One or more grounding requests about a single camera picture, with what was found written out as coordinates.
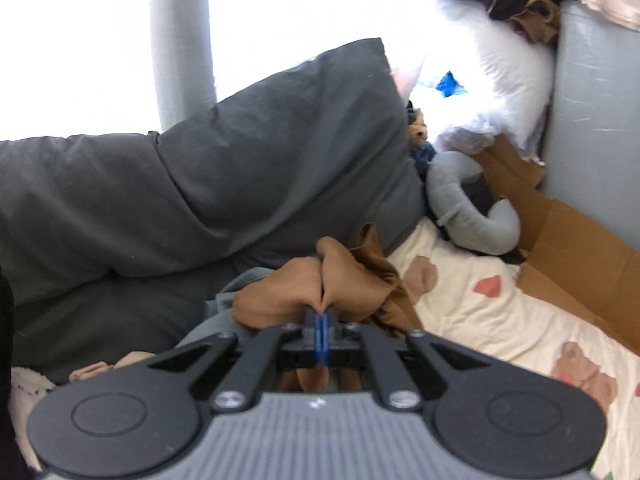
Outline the brown printed t-shirt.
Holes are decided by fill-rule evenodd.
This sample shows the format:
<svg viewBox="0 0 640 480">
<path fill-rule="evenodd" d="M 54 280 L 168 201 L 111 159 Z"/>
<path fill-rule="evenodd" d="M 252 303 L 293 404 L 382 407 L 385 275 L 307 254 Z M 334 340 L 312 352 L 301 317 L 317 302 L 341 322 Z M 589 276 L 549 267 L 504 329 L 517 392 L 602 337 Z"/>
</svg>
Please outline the brown printed t-shirt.
<svg viewBox="0 0 640 480">
<path fill-rule="evenodd" d="M 262 330 L 300 323 L 308 312 L 333 308 L 340 321 L 372 324 L 395 338 L 422 326 L 408 289 L 382 252 L 374 224 L 361 229 L 354 248 L 325 236 L 316 251 L 241 288 L 232 302 L 232 320 Z"/>
</svg>

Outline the blue denim garment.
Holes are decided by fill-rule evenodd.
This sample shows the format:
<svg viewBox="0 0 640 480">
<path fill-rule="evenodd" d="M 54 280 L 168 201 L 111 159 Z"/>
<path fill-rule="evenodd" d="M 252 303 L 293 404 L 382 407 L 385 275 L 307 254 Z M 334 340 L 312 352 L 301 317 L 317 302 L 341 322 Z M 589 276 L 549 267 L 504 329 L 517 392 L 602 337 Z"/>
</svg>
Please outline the blue denim garment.
<svg viewBox="0 0 640 480">
<path fill-rule="evenodd" d="M 240 290 L 250 284 L 257 283 L 273 273 L 273 270 L 263 266 L 254 266 L 250 270 L 241 273 L 229 282 L 213 300 L 205 303 L 205 314 L 203 321 L 192 328 L 176 347 L 183 347 L 192 342 L 213 336 L 219 333 L 232 333 L 238 337 L 240 344 L 246 344 L 254 337 L 254 330 L 243 327 L 232 318 L 231 309 L 235 296 Z"/>
</svg>

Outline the beige cloth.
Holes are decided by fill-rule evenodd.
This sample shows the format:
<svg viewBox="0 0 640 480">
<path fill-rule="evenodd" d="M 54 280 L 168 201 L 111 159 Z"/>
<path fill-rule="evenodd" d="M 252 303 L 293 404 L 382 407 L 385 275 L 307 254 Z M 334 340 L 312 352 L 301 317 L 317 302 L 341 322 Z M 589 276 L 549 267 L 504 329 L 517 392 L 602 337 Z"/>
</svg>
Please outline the beige cloth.
<svg viewBox="0 0 640 480">
<path fill-rule="evenodd" d="M 96 362 L 85 367 L 78 368 L 70 373 L 68 378 L 69 382 L 81 382 L 96 376 L 100 376 L 110 372 L 111 370 L 118 370 L 119 368 L 139 363 L 141 361 L 151 359 L 154 353 L 146 351 L 133 351 L 123 356 L 115 364 L 110 364 L 104 361 Z"/>
</svg>

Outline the cream bear print bedsheet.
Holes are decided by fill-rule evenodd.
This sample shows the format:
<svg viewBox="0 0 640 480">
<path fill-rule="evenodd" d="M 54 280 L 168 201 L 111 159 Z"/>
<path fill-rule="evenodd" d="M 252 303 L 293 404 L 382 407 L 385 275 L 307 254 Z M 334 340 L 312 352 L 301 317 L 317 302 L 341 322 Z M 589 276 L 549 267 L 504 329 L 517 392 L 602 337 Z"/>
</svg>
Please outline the cream bear print bedsheet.
<svg viewBox="0 0 640 480">
<path fill-rule="evenodd" d="M 479 257 L 422 220 L 390 255 L 418 299 L 423 327 L 479 352 L 582 388 L 606 411 L 608 433 L 592 471 L 600 479 L 639 475 L 639 358 L 600 328 L 526 295 L 515 266 Z"/>
</svg>

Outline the grey neck pillow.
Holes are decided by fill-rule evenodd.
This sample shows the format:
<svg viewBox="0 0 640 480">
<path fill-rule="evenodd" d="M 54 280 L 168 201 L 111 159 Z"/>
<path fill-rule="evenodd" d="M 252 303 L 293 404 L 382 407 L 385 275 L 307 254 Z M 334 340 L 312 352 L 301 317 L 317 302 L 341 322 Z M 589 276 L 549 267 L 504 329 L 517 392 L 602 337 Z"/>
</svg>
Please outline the grey neck pillow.
<svg viewBox="0 0 640 480">
<path fill-rule="evenodd" d="M 495 196 L 483 167 L 470 156 L 435 155 L 426 172 L 425 198 L 436 226 L 455 245 L 490 256 L 518 246 L 518 213 L 510 200 Z"/>
</svg>

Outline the dark grey pillow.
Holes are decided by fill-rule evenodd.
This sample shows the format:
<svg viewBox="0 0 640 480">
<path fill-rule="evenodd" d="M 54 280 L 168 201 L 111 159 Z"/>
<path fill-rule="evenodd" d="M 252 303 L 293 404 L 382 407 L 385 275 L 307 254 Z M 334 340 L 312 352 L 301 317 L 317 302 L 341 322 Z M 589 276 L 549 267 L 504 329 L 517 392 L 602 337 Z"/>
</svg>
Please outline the dark grey pillow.
<svg viewBox="0 0 640 480">
<path fill-rule="evenodd" d="M 157 133 L 1 145 L 1 355 L 64 382 L 171 348 L 242 272 L 346 247 L 393 252 L 422 218 L 383 43 L 326 51 Z"/>
</svg>

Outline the small teddy bear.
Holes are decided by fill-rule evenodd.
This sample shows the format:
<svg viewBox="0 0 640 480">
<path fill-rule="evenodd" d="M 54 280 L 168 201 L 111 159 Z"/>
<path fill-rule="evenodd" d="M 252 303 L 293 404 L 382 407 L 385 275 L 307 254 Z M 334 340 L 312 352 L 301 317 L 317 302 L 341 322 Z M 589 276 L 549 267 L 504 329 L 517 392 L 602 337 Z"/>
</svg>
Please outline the small teddy bear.
<svg viewBox="0 0 640 480">
<path fill-rule="evenodd" d="M 428 140 L 426 123 L 422 110 L 409 101 L 406 107 L 408 118 L 408 137 L 410 156 L 422 182 L 426 179 L 428 167 L 431 165 L 436 151 Z"/>
</svg>

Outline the brown cardboard sheet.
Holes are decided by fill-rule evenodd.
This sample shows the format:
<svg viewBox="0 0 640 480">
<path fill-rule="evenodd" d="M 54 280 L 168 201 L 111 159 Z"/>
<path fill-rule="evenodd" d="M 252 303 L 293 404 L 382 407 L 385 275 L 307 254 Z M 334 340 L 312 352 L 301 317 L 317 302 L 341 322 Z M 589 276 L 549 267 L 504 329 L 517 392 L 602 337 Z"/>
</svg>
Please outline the brown cardboard sheet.
<svg viewBox="0 0 640 480">
<path fill-rule="evenodd" d="M 518 248 L 525 263 L 518 287 L 638 352 L 639 253 L 585 214 L 538 191 L 546 170 L 522 159 L 505 136 L 474 159 L 492 192 L 510 200 L 520 217 Z"/>
</svg>

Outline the white pillow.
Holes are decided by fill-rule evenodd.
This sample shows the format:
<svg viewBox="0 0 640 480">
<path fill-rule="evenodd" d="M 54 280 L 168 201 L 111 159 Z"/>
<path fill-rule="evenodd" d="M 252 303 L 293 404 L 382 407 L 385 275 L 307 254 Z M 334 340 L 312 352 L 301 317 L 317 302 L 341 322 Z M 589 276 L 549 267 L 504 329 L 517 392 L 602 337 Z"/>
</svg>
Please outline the white pillow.
<svg viewBox="0 0 640 480">
<path fill-rule="evenodd" d="M 535 158 L 554 79 L 554 54 L 530 44 L 473 0 L 437 0 L 418 15 L 409 100 L 436 150 L 477 154 L 503 134 Z"/>
</svg>

